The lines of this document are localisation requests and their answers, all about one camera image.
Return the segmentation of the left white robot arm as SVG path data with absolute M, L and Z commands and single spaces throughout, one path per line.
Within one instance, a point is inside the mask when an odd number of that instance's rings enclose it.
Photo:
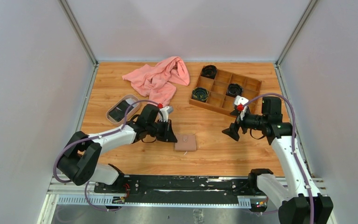
M 74 133 L 54 162 L 53 173 L 57 181 L 83 185 L 92 182 L 106 184 L 113 193 L 124 188 L 121 171 L 111 164 L 100 164 L 102 154 L 124 145 L 143 141 L 151 136 L 157 141 L 176 143 L 178 140 L 169 119 L 172 106 L 147 104 L 140 114 L 131 117 L 121 126 L 87 135 Z

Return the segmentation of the pink card holder wallet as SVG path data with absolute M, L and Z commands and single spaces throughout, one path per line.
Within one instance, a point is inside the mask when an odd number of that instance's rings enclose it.
M 197 142 L 195 134 L 178 134 L 175 143 L 175 151 L 193 152 L 197 150 Z

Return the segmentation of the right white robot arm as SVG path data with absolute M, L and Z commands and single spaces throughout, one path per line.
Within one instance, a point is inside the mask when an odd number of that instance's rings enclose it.
M 259 97 L 262 99 L 262 113 L 257 115 L 249 109 L 253 100 L 236 96 L 231 112 L 236 119 L 222 133 L 238 141 L 239 130 L 243 133 L 261 131 L 279 159 L 287 186 L 280 184 L 269 169 L 254 169 L 247 182 L 249 192 L 254 195 L 263 192 L 276 206 L 282 224 L 327 224 L 333 201 L 322 195 L 307 170 L 298 148 L 295 116 L 291 116 L 291 122 L 283 121 L 282 101 L 286 98 L 276 93 Z

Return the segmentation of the beige oval card tray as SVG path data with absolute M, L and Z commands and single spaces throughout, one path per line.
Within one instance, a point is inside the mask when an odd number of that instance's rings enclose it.
M 127 120 L 140 109 L 141 103 L 135 103 L 137 101 L 139 101 L 139 99 L 136 96 L 131 94 L 125 95 L 106 112 L 107 120 L 114 126 L 122 125 L 127 108 L 129 108 L 126 117 Z

